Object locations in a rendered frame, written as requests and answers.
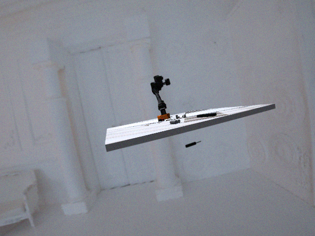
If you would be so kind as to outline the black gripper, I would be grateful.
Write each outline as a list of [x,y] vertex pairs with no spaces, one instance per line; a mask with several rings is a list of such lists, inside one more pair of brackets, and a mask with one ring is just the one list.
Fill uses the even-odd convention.
[[156,89],[157,87],[158,88],[161,88],[163,87],[163,85],[170,85],[170,80],[169,79],[165,79],[165,82],[162,82],[162,81],[158,81],[157,83],[156,82],[151,82],[151,88],[152,89]]

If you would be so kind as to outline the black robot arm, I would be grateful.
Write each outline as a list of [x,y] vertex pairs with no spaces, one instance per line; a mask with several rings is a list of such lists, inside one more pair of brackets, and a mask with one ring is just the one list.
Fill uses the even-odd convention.
[[[154,81],[157,83],[158,81],[162,81],[163,80],[163,77],[162,76],[159,76],[159,75],[157,75],[157,76],[154,76]],[[163,100],[161,100],[161,97],[160,97],[160,95],[159,95],[159,90],[161,90],[161,88],[155,88],[155,89],[152,89],[152,92],[153,92],[153,94],[155,94],[156,95],[156,98],[157,98],[157,100],[158,100],[158,110],[160,110],[160,112],[161,112],[161,115],[165,115],[165,114],[167,114],[166,113],[166,104],[164,103],[164,101]]]

